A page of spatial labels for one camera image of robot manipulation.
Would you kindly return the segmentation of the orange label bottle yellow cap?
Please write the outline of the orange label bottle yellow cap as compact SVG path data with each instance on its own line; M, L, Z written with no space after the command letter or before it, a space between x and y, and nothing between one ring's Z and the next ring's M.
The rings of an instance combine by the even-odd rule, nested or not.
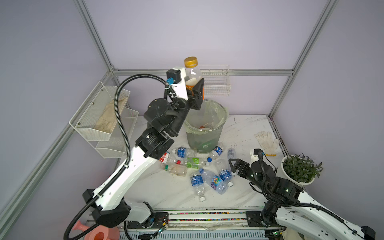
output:
M197 57L188 57L184 60L186 74L185 84L188 90L193 93L193 87L203 78L202 72L198 66Z

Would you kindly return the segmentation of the clear bottle rainbow label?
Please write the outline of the clear bottle rainbow label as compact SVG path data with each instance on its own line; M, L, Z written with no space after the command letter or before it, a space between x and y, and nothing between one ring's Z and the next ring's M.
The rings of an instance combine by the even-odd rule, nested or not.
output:
M223 195L227 191L227 184L225 184L224 181L214 172L206 169L199 169L199 173L201 174L203 181L218 194Z

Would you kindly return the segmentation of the Pocari Sweat bottle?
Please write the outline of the Pocari Sweat bottle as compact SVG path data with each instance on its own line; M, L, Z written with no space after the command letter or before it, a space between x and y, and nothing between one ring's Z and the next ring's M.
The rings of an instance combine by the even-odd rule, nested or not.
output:
M204 180L199 173L199 171L195 171L191 173L190 176L190 182L194 189L195 195L199 198L200 202L205 202L205 187L204 187Z

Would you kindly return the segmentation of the square clear bottle green band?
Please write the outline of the square clear bottle green band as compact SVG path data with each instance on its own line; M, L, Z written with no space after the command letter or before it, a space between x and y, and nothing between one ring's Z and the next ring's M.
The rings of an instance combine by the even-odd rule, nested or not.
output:
M187 174L188 168L183 165L177 164L167 164L163 167L164 171L168 172L171 175L185 177Z

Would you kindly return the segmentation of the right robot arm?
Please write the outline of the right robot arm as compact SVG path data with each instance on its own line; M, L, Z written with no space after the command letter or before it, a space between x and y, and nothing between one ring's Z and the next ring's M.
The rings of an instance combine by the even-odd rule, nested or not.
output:
M260 224L286 227L315 240L374 240L376 232L355 225L321 205L302 187L277 176L277 169L264 160L261 149L251 150L251 161L229 159L231 171L259 188L266 198Z

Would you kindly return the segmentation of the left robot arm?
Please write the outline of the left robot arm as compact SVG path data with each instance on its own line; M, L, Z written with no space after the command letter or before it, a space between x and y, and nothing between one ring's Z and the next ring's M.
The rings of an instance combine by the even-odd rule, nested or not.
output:
M121 120L119 97L123 88L137 79L153 79L164 84L164 97L151 102L145 113L148 127L136 140L132 148ZM117 88L114 97L114 112L127 150L127 158L118 169L97 189L83 193L86 205L75 215L64 232L64 239L70 239L70 232L80 217L93 207L95 224L81 234L74 236L79 240L98 226L114 228L133 215L135 206L128 204L124 196L138 177L158 161L173 145L174 137L186 120L190 110L200 110L203 103L205 80L200 79L189 90L180 69L167 72L167 80L152 74L136 74L125 79Z

